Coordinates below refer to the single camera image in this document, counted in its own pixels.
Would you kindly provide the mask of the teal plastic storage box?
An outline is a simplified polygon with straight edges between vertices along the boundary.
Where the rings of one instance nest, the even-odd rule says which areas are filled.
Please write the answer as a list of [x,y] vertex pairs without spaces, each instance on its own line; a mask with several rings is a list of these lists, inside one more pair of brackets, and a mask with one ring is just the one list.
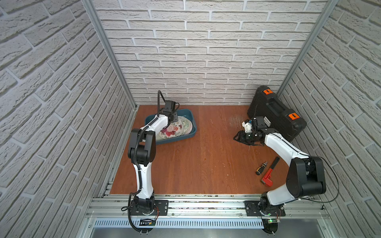
[[188,109],[181,109],[177,111],[178,122],[171,123],[166,129],[162,129],[156,135],[156,144],[172,143],[195,136],[197,127],[193,114]]

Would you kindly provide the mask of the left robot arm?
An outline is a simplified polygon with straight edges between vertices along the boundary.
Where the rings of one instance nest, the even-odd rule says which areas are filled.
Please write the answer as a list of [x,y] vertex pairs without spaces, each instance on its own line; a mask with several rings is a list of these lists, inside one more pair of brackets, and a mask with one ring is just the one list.
[[148,124],[130,133],[128,157],[137,177],[137,191],[131,196],[134,197],[135,207],[144,214],[155,210],[151,166],[156,155],[156,136],[178,120],[177,110],[176,102],[167,100],[163,108],[158,106],[157,114]]

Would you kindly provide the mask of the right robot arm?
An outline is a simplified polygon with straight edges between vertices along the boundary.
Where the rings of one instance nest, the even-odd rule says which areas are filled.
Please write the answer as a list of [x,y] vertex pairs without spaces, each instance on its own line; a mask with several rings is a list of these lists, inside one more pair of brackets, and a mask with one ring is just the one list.
[[323,159],[310,156],[288,142],[277,130],[269,128],[264,117],[256,117],[242,122],[234,140],[248,146],[264,146],[277,153],[277,157],[265,171],[263,163],[256,171],[263,175],[261,182],[268,187],[273,185],[271,174],[280,160],[288,165],[284,185],[263,193],[258,203],[258,211],[263,216],[280,216],[284,204],[326,192]]

